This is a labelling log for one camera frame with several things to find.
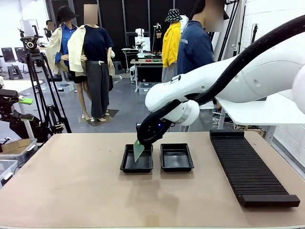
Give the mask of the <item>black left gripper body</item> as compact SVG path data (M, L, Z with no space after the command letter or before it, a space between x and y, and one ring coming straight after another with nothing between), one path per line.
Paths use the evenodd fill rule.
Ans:
M0 90L0 119L10 119L14 114L14 104L19 102L19 94L15 90Z

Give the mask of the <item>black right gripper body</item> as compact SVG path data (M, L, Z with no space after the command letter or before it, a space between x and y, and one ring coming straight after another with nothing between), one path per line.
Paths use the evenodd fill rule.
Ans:
M137 140L141 145L151 145L162 139L163 135L171 126L171 121L166 119L144 120L137 124Z

